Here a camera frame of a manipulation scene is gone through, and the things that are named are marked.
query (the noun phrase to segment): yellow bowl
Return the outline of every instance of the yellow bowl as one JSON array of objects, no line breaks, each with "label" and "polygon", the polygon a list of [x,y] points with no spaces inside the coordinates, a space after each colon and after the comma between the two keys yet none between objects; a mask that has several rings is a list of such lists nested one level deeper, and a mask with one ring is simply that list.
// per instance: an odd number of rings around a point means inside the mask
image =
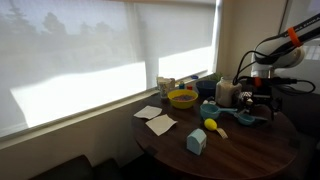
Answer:
[{"label": "yellow bowl", "polygon": [[173,107],[178,109],[187,109],[192,107],[193,104],[196,102],[198,98],[198,93],[188,89],[177,89],[169,92],[168,98]]}]

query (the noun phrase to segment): window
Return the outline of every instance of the window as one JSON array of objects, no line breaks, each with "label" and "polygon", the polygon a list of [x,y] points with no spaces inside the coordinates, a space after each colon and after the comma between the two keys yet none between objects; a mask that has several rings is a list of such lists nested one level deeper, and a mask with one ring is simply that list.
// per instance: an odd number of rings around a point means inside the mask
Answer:
[{"label": "window", "polygon": [[[281,32],[289,27],[295,26],[312,16],[320,13],[320,0],[288,0]],[[296,67],[289,69],[279,69],[276,73],[279,76],[288,76],[313,82],[316,85],[314,93],[320,94],[320,80],[318,72],[320,69],[320,38],[306,42],[303,45],[305,51],[304,60]],[[309,91],[311,87],[307,84],[299,83],[294,86],[297,89]]]},{"label": "window", "polygon": [[2,0],[0,137],[211,72],[218,7]]}]

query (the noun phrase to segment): round wooden table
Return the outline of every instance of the round wooden table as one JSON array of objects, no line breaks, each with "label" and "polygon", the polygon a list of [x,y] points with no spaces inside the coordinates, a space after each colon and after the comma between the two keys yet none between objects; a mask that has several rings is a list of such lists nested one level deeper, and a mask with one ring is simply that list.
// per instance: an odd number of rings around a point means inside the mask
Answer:
[{"label": "round wooden table", "polygon": [[[133,135],[140,147],[171,170],[196,179],[267,179],[283,172],[295,159],[298,148],[297,132],[289,119],[281,112],[274,121],[253,126],[243,126],[227,113],[216,119],[218,127],[227,133],[222,139],[217,132],[208,131],[200,117],[203,100],[189,109],[176,109],[169,102],[161,102],[155,94],[135,103],[139,109],[145,106],[162,108],[178,121],[164,134],[157,136],[145,123],[147,119],[132,118]],[[269,117],[268,108],[255,108],[255,115]],[[187,136],[195,129],[207,135],[207,144],[201,155],[186,147]]]}]

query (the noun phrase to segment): white container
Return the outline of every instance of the white container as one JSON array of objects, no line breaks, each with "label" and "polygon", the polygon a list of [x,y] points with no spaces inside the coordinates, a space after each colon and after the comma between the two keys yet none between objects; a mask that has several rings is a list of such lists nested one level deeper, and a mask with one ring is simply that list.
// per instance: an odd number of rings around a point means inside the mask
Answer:
[{"label": "white container", "polygon": [[232,80],[230,77],[222,77],[217,83],[215,100],[218,105],[232,107],[237,103],[242,85],[233,85]]}]

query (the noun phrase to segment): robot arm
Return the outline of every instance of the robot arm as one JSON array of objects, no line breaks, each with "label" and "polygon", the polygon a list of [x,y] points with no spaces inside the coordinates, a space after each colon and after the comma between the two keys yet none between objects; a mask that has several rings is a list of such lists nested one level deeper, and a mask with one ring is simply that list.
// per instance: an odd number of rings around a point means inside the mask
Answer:
[{"label": "robot arm", "polygon": [[253,54],[251,76],[267,78],[270,69],[290,68],[298,65],[304,51],[299,48],[303,43],[320,37],[320,13],[308,20],[289,28],[287,31],[263,40]]}]

